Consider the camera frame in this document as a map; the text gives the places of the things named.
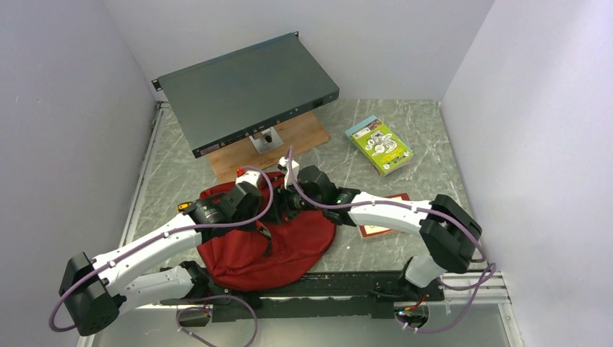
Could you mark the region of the red student backpack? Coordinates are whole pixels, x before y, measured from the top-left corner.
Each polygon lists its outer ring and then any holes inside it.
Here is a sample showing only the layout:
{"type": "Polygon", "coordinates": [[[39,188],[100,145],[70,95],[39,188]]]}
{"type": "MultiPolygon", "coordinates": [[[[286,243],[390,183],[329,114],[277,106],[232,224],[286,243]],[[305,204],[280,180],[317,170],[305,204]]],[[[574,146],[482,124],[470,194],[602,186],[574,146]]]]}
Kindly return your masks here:
{"type": "Polygon", "coordinates": [[[232,230],[197,247],[213,281],[238,291],[264,291],[293,283],[331,246],[336,225],[319,211],[304,211],[259,231],[232,230]]]}

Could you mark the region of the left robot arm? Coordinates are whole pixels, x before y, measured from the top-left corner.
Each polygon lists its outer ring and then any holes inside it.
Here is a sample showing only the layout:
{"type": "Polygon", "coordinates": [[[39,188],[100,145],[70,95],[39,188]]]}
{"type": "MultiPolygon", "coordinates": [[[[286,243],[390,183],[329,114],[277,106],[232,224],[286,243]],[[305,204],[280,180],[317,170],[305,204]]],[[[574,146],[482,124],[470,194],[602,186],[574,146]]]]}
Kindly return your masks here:
{"type": "Polygon", "coordinates": [[[67,263],[61,281],[60,303],[81,336],[96,334],[120,315],[157,301],[201,302],[210,293],[210,279],[195,261],[152,273],[172,256],[225,236],[253,229],[266,210],[256,185],[241,182],[227,193],[179,205],[178,214],[149,234],[93,258],[84,252],[67,263]]]}

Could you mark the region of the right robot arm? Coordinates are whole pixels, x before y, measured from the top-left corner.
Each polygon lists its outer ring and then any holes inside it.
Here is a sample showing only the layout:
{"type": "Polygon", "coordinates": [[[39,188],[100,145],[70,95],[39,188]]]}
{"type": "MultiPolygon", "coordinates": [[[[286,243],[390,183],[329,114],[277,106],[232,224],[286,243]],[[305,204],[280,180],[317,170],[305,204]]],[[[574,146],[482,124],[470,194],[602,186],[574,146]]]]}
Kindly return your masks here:
{"type": "Polygon", "coordinates": [[[427,254],[412,257],[398,281],[402,297],[415,300],[445,273],[465,273],[486,257],[479,243],[481,227],[451,197],[394,200],[359,189],[337,187],[316,166],[300,168],[281,159],[290,211],[318,210],[335,225],[379,226],[420,237],[427,254]]]}

